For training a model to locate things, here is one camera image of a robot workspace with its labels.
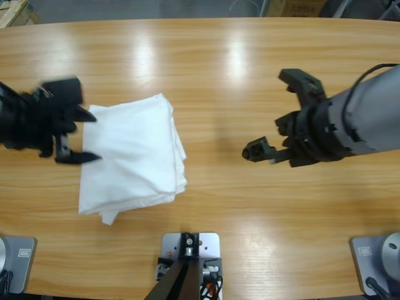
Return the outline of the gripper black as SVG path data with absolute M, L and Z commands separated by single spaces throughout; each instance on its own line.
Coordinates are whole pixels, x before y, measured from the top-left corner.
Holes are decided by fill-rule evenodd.
M 242 150 L 242 157 L 254 163 L 289 160 L 295 168 L 354 156 L 335 135 L 337 126 L 329 120 L 330 106 L 331 101 L 325 100 L 278 118 L 275 123 L 280 135 L 286 138 L 282 144 L 286 149 L 277 150 L 263 136 L 249 142 Z
M 96 121 L 91 112 L 78 106 L 77 81 L 44 82 L 30 93 L 1 83 L 1 144 L 8 149 L 37 149 L 46 158 L 53 154 L 56 135 L 57 163 L 90 163 L 101 156 L 71 150 L 64 133 L 73 133 L 76 122 Z

